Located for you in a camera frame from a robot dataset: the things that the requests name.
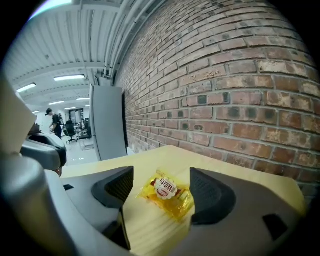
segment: person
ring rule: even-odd
[[[52,127],[52,130],[54,131],[54,134],[61,139],[61,119],[58,114],[54,113],[51,108],[48,108],[46,110],[46,115],[52,117],[52,123],[49,126],[49,128]]]

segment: black chair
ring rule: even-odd
[[[69,144],[70,144],[70,142],[77,142],[78,141],[77,138],[76,139],[72,138],[73,136],[76,135],[76,130],[75,130],[75,125],[71,120],[66,121],[66,123],[64,125],[63,132],[66,136],[70,137],[70,139],[67,141],[67,142],[69,142]]]

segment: desk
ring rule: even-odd
[[[304,197],[293,179],[236,166],[174,146],[106,161],[66,166],[61,178],[94,174],[124,166],[134,166],[133,189],[123,211],[131,252],[139,256],[167,254],[188,233],[190,217],[195,211],[193,208],[181,223],[177,223],[152,202],[136,198],[145,182],[158,168],[186,183],[190,182],[190,167],[255,182],[268,187],[300,214],[306,213]]]

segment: floor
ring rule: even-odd
[[[83,139],[78,140],[77,142],[72,141],[71,143],[67,143],[69,137],[63,136],[62,141],[66,147],[66,164],[65,166],[75,166],[75,165],[82,165],[82,164],[89,164],[98,161],[96,150],[93,148],[93,140],[92,139]],[[92,149],[82,150],[82,147],[88,146],[92,147]],[[127,148],[128,156],[133,155],[134,152],[128,147]]]

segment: yellow packet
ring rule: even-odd
[[[161,170],[146,182],[137,197],[151,200],[177,221],[195,205],[190,186]]]

